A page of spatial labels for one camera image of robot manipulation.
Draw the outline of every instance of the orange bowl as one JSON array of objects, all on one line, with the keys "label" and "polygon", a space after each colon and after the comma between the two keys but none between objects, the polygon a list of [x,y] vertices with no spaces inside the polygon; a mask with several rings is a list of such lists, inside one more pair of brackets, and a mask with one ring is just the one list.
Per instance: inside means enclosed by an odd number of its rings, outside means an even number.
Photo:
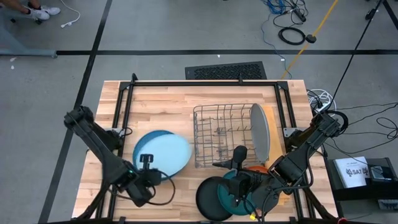
[{"label": "orange bowl", "polygon": [[246,169],[251,170],[251,171],[262,172],[264,174],[268,173],[268,169],[263,166],[251,166],[251,167],[247,167]]}]

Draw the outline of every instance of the black cable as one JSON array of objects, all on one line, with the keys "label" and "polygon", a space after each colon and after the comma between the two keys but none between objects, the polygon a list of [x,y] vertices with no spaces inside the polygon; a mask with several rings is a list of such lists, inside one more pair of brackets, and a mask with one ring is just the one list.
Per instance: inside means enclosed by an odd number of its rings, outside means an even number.
[{"label": "black cable", "polygon": [[389,110],[389,109],[393,109],[393,108],[395,108],[395,107],[397,107],[397,106],[398,106],[398,103],[396,103],[394,106],[390,106],[389,108],[384,109],[384,110],[382,110],[382,111],[380,111],[380,112],[367,115],[367,116],[365,116],[365,117],[363,117],[363,118],[361,118],[361,119],[359,119],[359,120],[357,120],[357,121],[355,121],[355,122],[350,123],[349,125],[358,123],[358,122],[363,121],[363,120],[366,119],[366,118],[370,118],[370,117],[372,117],[372,116],[374,116],[374,115],[381,114],[381,113],[383,113],[383,112],[385,112],[385,111],[387,111],[387,110]]},{"label": "black cable", "polygon": [[[287,30],[292,30],[292,31],[295,31],[295,32],[299,33],[299,34],[302,36],[302,40],[297,41],[297,42],[293,42],[293,41],[287,40],[287,39],[284,37],[284,32],[287,31]],[[304,43],[304,41],[305,41],[305,34],[303,33],[303,31],[301,31],[301,30],[298,29],[298,28],[294,28],[294,27],[285,27],[285,28],[281,29],[281,30],[278,32],[278,37],[279,37],[283,42],[285,42],[285,43],[287,43],[287,44],[290,44],[290,45],[300,45],[300,44]]]},{"label": "black cable", "polygon": [[335,115],[341,116],[341,118],[343,118],[344,123],[343,123],[343,125],[340,128],[339,134],[343,134],[347,130],[347,128],[349,126],[347,115],[345,115],[344,113],[342,113],[340,111],[329,111],[329,110],[326,110],[325,113],[327,113],[327,114],[335,114]]},{"label": "black cable", "polygon": [[[175,184],[174,184],[174,181],[171,179],[171,177],[170,177],[169,175],[167,175],[165,172],[162,172],[162,171],[160,171],[160,170],[158,170],[158,171],[159,171],[161,174],[165,175],[166,178],[172,183],[172,185],[173,185],[173,194],[172,194],[170,200],[167,201],[167,202],[163,202],[163,203],[147,202],[147,203],[150,204],[150,205],[159,205],[159,206],[161,206],[161,205],[167,205],[167,204],[169,204],[169,203],[174,199],[174,195],[175,195]],[[152,194],[152,197],[155,197],[156,189],[155,189],[154,186],[151,186],[151,187],[152,187],[152,189],[154,190],[154,193]],[[113,195],[115,195],[116,197],[119,197],[119,198],[123,198],[123,199],[127,199],[127,200],[132,200],[131,197],[119,195],[119,194],[117,194],[117,193],[116,193],[116,194],[113,194]]]},{"label": "black cable", "polygon": [[303,25],[304,24],[304,22],[295,22],[294,20],[293,20],[293,12],[290,12],[290,20],[292,21],[292,23],[293,23],[293,25],[291,25],[291,26],[294,26],[294,25]]},{"label": "black cable", "polygon": [[167,179],[172,183],[172,185],[173,185],[173,194],[172,194],[172,197],[170,198],[170,200],[167,201],[167,202],[164,202],[164,203],[148,202],[148,204],[150,204],[150,205],[167,205],[167,204],[169,204],[169,203],[174,199],[174,195],[175,195],[175,184],[174,184],[174,181],[173,181],[172,178],[171,178],[169,175],[167,175],[165,172],[160,171],[160,170],[159,170],[159,172],[160,172],[161,174],[165,175],[165,176],[167,177]]},{"label": "black cable", "polygon": [[98,204],[102,199],[105,197],[106,189],[109,188],[111,185],[109,183],[104,183],[103,186],[101,186],[99,192],[93,199],[93,201],[87,206],[86,210],[79,215],[76,219],[86,219],[90,218],[93,214],[94,211],[97,209]]},{"label": "black cable", "polygon": [[[379,0],[379,2],[377,3],[376,7],[374,8],[375,11],[376,11],[377,9],[379,9],[379,6],[380,6],[381,2],[383,2],[383,1],[384,1],[384,0]],[[356,49],[358,49],[358,47],[359,47],[359,45],[360,45],[360,43],[361,43],[361,41],[362,41],[362,39],[363,39],[363,36],[365,35],[365,33],[366,33],[366,31],[367,31],[369,25],[370,25],[371,22],[372,22],[372,19],[373,19],[373,16],[372,16],[372,18],[370,18],[370,20],[369,20],[368,23],[366,24],[365,30],[363,30],[362,35],[361,35],[361,38],[359,38],[359,41],[358,41],[358,43],[356,44],[354,51],[356,51]],[[352,55],[351,55],[351,58],[349,58],[347,67],[346,67],[346,69],[344,70],[344,73],[343,73],[343,75],[341,76],[340,81],[339,81],[338,84],[337,84],[337,87],[336,87],[335,93],[333,94],[333,98],[331,99],[331,102],[333,102],[333,101],[335,100],[335,98],[336,98],[337,91],[338,91],[338,89],[339,89],[339,87],[340,87],[340,85],[341,85],[341,82],[343,81],[344,77],[345,77],[346,74],[347,74],[348,68],[349,68],[349,66],[351,65],[351,62],[353,61],[353,57],[354,57],[354,54],[352,54]],[[331,106],[331,103],[326,107],[325,110],[328,110],[328,109],[330,108],[330,106]]]},{"label": "black cable", "polygon": [[292,5],[292,3],[288,0],[284,0],[284,2],[286,2],[287,4],[289,4],[290,6],[286,6],[286,7],[290,7],[290,9],[294,9],[294,5]]},{"label": "black cable", "polygon": [[317,151],[317,153],[318,153],[318,154],[320,154],[321,156],[323,156],[323,157],[324,157],[324,155],[323,155],[323,153],[322,153],[322,152],[320,152],[320,151]]},{"label": "black cable", "polygon": [[317,108],[321,108],[321,107],[322,107],[323,104],[322,104],[321,100],[318,99],[318,96],[313,96],[313,95],[310,95],[310,94],[307,94],[307,95],[313,97],[313,98],[316,100],[316,102],[311,103],[311,106],[312,106],[313,104],[317,104]]},{"label": "black cable", "polygon": [[[276,192],[281,191],[281,190],[297,190],[297,189],[304,189],[304,188],[309,188],[309,187],[311,187],[311,186],[313,185],[313,172],[312,172],[312,168],[311,168],[311,164],[310,164],[310,150],[311,150],[311,147],[309,147],[309,148],[307,149],[307,165],[308,165],[308,171],[309,171],[309,173],[310,173],[310,178],[311,178],[310,183],[309,183],[308,185],[304,185],[304,186],[279,187],[279,188],[276,188],[276,189],[272,189],[272,191],[269,192],[269,194],[267,195],[266,199],[264,199],[264,201],[262,202],[262,206],[261,206],[261,214],[262,214],[261,223],[264,223],[264,217],[267,215],[267,213],[264,213],[264,209],[266,208],[266,203],[267,203],[267,201],[268,201],[268,199],[269,199],[269,197],[270,197],[271,195],[275,195]],[[273,178],[276,178],[276,177],[273,175],[272,172],[269,172],[269,174],[270,174],[271,176],[273,176]]]},{"label": "black cable", "polygon": [[253,212],[254,212],[254,215],[256,216],[257,221],[258,221],[259,223],[261,223],[261,217],[260,217],[259,214],[257,213],[256,208],[254,207],[254,205],[253,205],[249,200],[247,200],[247,197],[248,197],[248,195],[246,195],[246,196],[244,197],[244,199],[243,199],[243,207],[244,207],[245,211],[246,211],[248,214],[251,214],[251,212],[248,210],[248,208],[247,208],[247,206],[246,206],[246,203],[248,203],[248,204],[250,205],[250,208],[253,209]]},{"label": "black cable", "polygon": [[[388,127],[388,126],[386,126],[386,125],[384,125],[384,124],[381,124],[380,121],[379,121],[380,119],[385,119],[385,120],[389,121],[392,125],[394,125],[394,127]],[[387,143],[390,143],[390,142],[392,142],[393,140],[395,140],[395,139],[398,138],[398,126],[397,126],[393,121],[391,121],[391,120],[388,119],[388,118],[381,117],[381,118],[378,118],[378,119],[376,120],[376,122],[377,122],[380,126],[382,126],[382,127],[385,127],[385,128],[388,128],[388,129],[392,129],[392,131],[391,131],[390,133],[384,134],[384,135],[387,136],[388,141],[386,141],[386,142],[384,142],[384,143],[380,143],[380,144],[375,145],[375,146],[372,146],[372,147],[368,147],[368,148],[366,148],[366,149],[359,150],[359,151],[355,151],[355,152],[345,152],[345,153],[347,153],[347,154],[356,154],[356,153],[359,153],[359,152],[368,151],[368,150],[370,150],[370,149],[374,149],[374,148],[376,148],[376,147],[379,147],[379,146],[385,145],[385,144],[387,144]],[[338,148],[336,141],[335,141],[334,139],[331,139],[331,140],[335,143],[335,146]]]},{"label": "black cable", "polygon": [[355,219],[359,219],[359,218],[363,218],[363,217],[368,217],[370,215],[373,215],[373,213],[369,213],[369,214],[366,214],[366,215],[361,215],[360,217],[347,218],[347,220],[355,220]]},{"label": "black cable", "polygon": [[[123,130],[126,130],[126,132],[127,132],[127,130],[130,130],[130,133],[124,133],[124,134],[120,135],[120,133],[122,133]],[[122,129],[119,131],[118,136],[120,136],[121,138],[123,138],[123,137],[129,136],[130,134],[132,134],[132,129],[129,128],[129,127],[126,127],[126,128],[122,128]]]},{"label": "black cable", "polygon": [[365,108],[365,107],[369,107],[369,106],[388,106],[388,105],[394,105],[394,104],[398,104],[398,102],[385,103],[385,104],[372,104],[372,105],[353,106],[353,107],[350,107],[350,108],[338,108],[338,110],[350,110],[350,109],[356,109],[356,108]]},{"label": "black cable", "polygon": [[289,13],[288,11],[285,11],[284,13],[282,13],[282,14],[280,14],[280,15],[278,15],[278,16],[275,16],[274,19],[272,20],[272,23],[273,23],[275,26],[280,27],[280,28],[285,28],[285,27],[294,26],[294,24],[292,24],[292,25],[290,25],[290,26],[281,26],[281,25],[278,25],[278,24],[275,23],[275,20],[276,20],[277,18],[279,18],[279,17],[281,17],[281,16],[283,16],[283,15],[286,15],[286,14],[288,14],[288,13]]},{"label": "black cable", "polygon": [[316,94],[312,90],[306,90],[306,91],[309,92],[309,93],[307,93],[307,96],[314,97],[314,99],[317,101],[317,107],[321,108],[322,107],[322,101],[321,101],[320,97],[318,96],[318,94]]},{"label": "black cable", "polygon": [[310,104],[310,107],[311,107],[311,110],[313,111],[313,112],[315,112],[315,114],[317,114],[317,113],[319,113],[318,111],[317,111],[317,107],[318,107],[318,103],[317,102],[314,102],[314,103],[311,103]]},{"label": "black cable", "polygon": [[307,9],[307,5],[305,4],[305,1],[304,0],[300,0],[301,2],[303,2],[303,6],[304,6],[304,9],[305,9],[305,12],[306,12],[306,14],[304,14],[304,16],[308,16],[309,14],[310,14],[310,11],[308,11],[308,9]]}]

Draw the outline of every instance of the sneaker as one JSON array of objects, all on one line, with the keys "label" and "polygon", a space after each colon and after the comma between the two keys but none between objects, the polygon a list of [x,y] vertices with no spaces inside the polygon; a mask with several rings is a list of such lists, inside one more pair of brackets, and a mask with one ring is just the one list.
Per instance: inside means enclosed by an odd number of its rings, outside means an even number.
[{"label": "sneaker", "polygon": [[42,11],[46,12],[48,15],[54,16],[60,13],[61,9],[58,7],[42,6]]},{"label": "sneaker", "polygon": [[47,20],[50,19],[50,15],[48,13],[46,13],[45,11],[42,10],[36,10],[36,9],[32,9],[29,7],[26,7],[30,10],[30,16],[33,17],[33,19],[40,19],[40,20]]}]

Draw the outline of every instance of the yellow cable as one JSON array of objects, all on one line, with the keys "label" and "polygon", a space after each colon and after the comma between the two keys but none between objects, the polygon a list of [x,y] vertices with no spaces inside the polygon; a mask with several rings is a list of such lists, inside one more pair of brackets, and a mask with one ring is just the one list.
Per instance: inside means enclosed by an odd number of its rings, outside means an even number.
[{"label": "yellow cable", "polygon": [[[325,21],[328,19],[330,13],[332,12],[333,8],[336,6],[338,0],[335,0],[333,2],[333,4],[330,6],[328,13],[326,13],[326,15],[324,16],[322,22],[319,24],[318,28],[315,30],[315,32],[312,34],[313,36],[316,36],[318,34],[318,32],[320,31],[320,29],[322,28],[323,24],[325,23]],[[282,77],[280,79],[284,79],[286,74],[289,72],[290,68],[294,65],[294,63],[297,61],[297,59],[299,58],[299,56],[304,52],[305,49],[307,49],[309,46],[309,43],[307,42],[303,49],[301,49],[301,51],[294,57],[293,61],[290,63],[290,65],[287,67],[287,69],[285,70],[284,74],[282,75]]]}]

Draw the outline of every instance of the wire dish rack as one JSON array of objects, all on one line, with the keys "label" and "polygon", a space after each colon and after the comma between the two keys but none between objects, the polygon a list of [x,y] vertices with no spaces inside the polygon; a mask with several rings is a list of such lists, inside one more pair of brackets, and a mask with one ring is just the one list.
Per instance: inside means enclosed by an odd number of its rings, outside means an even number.
[{"label": "wire dish rack", "polygon": [[195,167],[213,167],[214,162],[232,158],[236,146],[246,146],[243,166],[263,164],[256,157],[251,137],[250,112],[253,104],[196,106],[193,109]]}]

